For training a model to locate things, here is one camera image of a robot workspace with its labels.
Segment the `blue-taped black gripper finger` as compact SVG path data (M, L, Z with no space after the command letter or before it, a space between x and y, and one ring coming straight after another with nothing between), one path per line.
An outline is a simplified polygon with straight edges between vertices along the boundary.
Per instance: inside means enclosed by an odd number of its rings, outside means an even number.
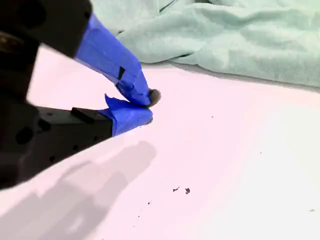
M132 104L160 100L138 59L98 20L89 0L1 1L1 88L26 96L40 45L104 75Z
M153 119L147 107L105 97L106 108L71 110L39 107L35 136L36 165L53 165L104 140L146 125Z

